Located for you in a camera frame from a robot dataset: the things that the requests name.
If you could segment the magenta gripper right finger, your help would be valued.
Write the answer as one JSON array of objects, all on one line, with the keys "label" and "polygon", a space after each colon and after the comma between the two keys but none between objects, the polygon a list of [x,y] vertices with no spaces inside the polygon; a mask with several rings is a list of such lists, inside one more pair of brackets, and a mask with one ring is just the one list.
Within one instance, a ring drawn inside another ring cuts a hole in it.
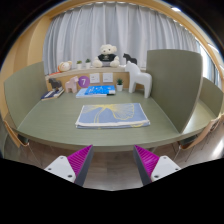
[{"label": "magenta gripper right finger", "polygon": [[180,170],[180,167],[168,156],[159,157],[137,145],[133,148],[133,155],[143,185],[148,185]]}]

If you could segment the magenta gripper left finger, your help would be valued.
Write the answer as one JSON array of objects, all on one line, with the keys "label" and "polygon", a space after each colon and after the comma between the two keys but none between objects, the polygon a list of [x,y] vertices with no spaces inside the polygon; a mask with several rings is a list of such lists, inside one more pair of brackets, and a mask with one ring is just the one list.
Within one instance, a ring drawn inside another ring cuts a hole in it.
[{"label": "magenta gripper left finger", "polygon": [[45,168],[45,171],[82,186],[85,182],[93,154],[93,146],[89,145],[68,157],[59,156]]}]

